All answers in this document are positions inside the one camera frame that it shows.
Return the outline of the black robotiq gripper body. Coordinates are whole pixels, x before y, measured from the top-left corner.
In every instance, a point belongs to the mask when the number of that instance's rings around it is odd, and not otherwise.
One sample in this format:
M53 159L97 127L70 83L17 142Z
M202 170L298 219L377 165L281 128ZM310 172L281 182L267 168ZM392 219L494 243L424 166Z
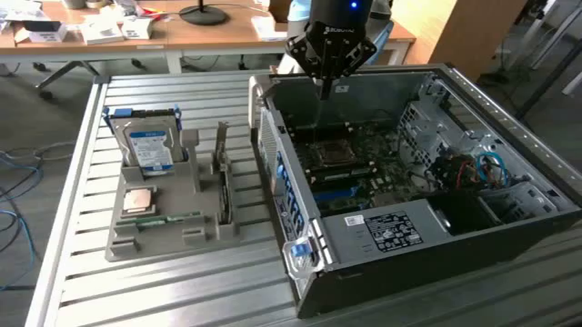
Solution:
M372 1L342 0L312 3L306 34L310 43L321 46L324 50L326 73L330 72L329 39L338 37L360 42L368 37L366 24L372 6Z

